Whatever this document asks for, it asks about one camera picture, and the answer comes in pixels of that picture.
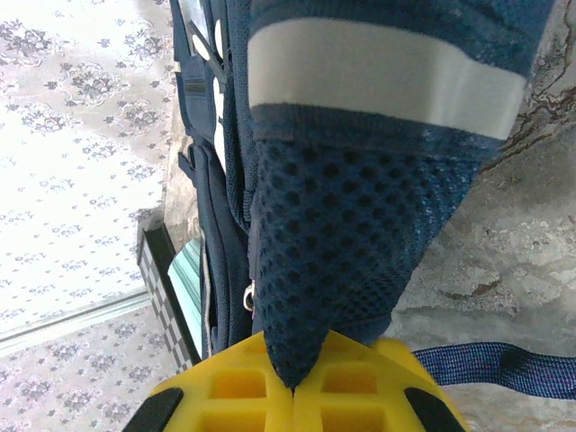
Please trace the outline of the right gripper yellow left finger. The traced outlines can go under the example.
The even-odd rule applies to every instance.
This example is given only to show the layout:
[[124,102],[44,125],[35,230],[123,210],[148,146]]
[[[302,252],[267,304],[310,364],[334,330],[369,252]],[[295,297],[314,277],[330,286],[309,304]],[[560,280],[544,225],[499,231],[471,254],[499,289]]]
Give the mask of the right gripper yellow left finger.
[[293,394],[278,378],[262,333],[164,380],[125,431],[291,431]]

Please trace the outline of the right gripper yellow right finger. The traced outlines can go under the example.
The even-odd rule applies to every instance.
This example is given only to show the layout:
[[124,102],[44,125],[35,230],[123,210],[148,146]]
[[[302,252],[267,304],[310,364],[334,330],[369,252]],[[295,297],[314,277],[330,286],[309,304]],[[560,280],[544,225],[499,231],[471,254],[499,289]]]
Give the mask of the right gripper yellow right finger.
[[417,358],[397,339],[372,346],[331,332],[296,387],[295,431],[466,431],[468,426]]

